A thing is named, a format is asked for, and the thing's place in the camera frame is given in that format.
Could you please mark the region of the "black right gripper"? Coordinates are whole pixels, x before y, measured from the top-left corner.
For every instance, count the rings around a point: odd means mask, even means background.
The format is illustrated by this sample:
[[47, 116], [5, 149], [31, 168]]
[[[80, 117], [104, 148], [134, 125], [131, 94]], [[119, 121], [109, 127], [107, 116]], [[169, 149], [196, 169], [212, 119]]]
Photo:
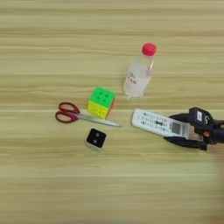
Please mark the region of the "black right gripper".
[[[187, 121], [188, 114], [181, 113], [170, 115], [171, 119], [177, 121]], [[199, 135], [199, 140], [186, 139], [180, 136], [167, 136], [164, 140], [186, 148], [207, 150], [208, 144], [224, 144], [224, 120], [214, 120], [206, 118], [204, 121], [191, 120], [194, 132]]]

